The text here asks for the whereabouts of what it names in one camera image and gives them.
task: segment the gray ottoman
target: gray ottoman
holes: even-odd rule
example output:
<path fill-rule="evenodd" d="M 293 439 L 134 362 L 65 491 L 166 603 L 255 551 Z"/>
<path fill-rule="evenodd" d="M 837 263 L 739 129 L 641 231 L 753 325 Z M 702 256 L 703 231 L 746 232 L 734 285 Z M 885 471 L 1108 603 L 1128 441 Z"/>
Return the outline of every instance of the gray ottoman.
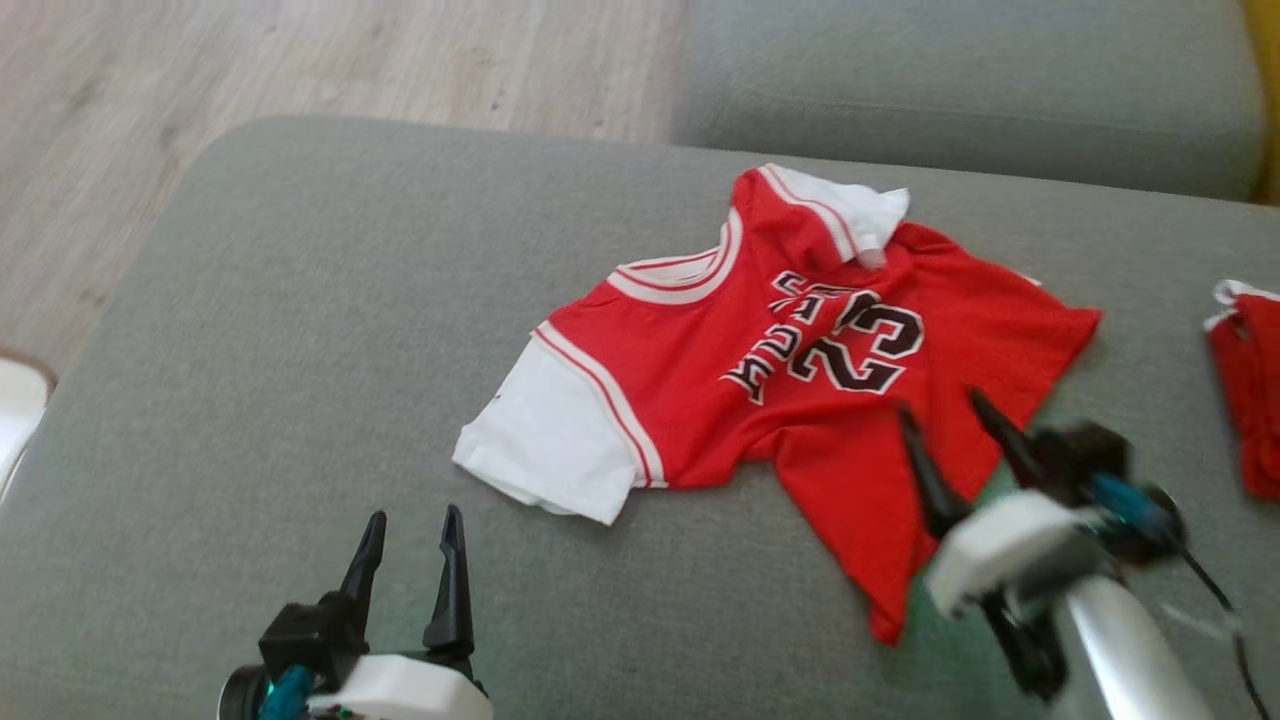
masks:
<path fill-rule="evenodd" d="M 530 328 L 622 260 L 714 243 L 731 182 L 768 159 L 342 119 L 219 141 L 0 503 L 0 720 L 207 720 L 276 610 L 340 582 L 379 507 L 369 639 L 412 650 L 449 502 L 499 717 L 1034 717 L 986 628 L 919 592 L 901 647 L 877 646 L 863 594 L 764 468 L 640 493 L 604 528 L 449 462 Z M 1280 286 L 1280 211 L 778 160 L 910 187 L 913 219 L 1107 313 L 1046 418 L 1137 443 L 1274 688 L 1280 507 L 1242 495 L 1199 322 L 1219 278 Z M 1230 647 L 1164 610 L 1212 619 L 1212 598 L 1178 566 L 1137 588 L 1220 716 L 1247 716 Z"/>
<path fill-rule="evenodd" d="M 1245 199 L 1238 0 L 696 0 L 677 142 Z"/>

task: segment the folded red cloth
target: folded red cloth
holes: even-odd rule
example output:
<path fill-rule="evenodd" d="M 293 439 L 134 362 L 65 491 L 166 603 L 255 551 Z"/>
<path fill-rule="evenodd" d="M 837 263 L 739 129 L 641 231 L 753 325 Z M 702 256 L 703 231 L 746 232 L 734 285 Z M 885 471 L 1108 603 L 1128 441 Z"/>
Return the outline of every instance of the folded red cloth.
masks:
<path fill-rule="evenodd" d="M 1228 309 L 1204 322 L 1240 436 L 1244 488 L 1280 500 L 1280 295 L 1222 281 Z"/>

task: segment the gray cushion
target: gray cushion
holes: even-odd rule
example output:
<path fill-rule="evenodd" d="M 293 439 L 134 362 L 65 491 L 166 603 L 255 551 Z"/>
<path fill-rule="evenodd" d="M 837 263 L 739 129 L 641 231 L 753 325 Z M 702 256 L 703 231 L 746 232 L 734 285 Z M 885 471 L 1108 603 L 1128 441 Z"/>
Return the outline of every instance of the gray cushion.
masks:
<path fill-rule="evenodd" d="M 282 603 L 342 578 L 390 515 L 375 651 L 412 650 L 439 523 L 466 515 L 499 717 L 1032 716 L 984 628 L 916 593 L 896 651 L 763 468 L 643 492 L 613 528 L 452 466 L 526 332 L 618 261 L 716 242 L 759 155 L 278 119 L 189 172 L 0 503 L 0 717 L 207 719 Z M 1243 497 L 1199 322 L 1222 277 L 1280 287 L 1280 213 L 948 172 L 783 159 L 1106 319 L 1048 418 L 1126 433 L 1240 602 L 1263 687 L 1280 648 L 1280 514 Z M 1222 717 L 1230 648 L 1180 568 L 1138 589 Z"/>
<path fill-rule="evenodd" d="M 678 142 L 1244 199 L 1239 0 L 694 3 Z"/>

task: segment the wooden floor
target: wooden floor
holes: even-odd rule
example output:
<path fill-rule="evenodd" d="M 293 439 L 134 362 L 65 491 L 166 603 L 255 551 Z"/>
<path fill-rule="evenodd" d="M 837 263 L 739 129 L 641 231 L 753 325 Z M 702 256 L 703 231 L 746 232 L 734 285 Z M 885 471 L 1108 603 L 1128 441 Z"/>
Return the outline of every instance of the wooden floor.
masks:
<path fill-rule="evenodd" d="M 663 142 L 684 0 L 0 0 L 0 348 L 64 373 L 214 138 L 330 113 Z"/>

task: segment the red and white shirt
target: red and white shirt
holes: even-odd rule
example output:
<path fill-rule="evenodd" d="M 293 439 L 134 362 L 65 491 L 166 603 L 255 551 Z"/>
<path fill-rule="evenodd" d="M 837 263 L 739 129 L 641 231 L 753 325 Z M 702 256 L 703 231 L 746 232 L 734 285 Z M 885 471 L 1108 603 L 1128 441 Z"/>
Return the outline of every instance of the red and white shirt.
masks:
<path fill-rule="evenodd" d="M 902 223 L 878 193 L 764 165 L 733 186 L 719 245 L 618 266 L 532 332 L 454 461 L 502 492 L 609 524 L 632 487 L 778 480 L 896 642 L 932 552 L 899 402 L 973 498 L 998 450 L 980 387 L 1025 424 L 1088 343 L 1096 310 Z"/>

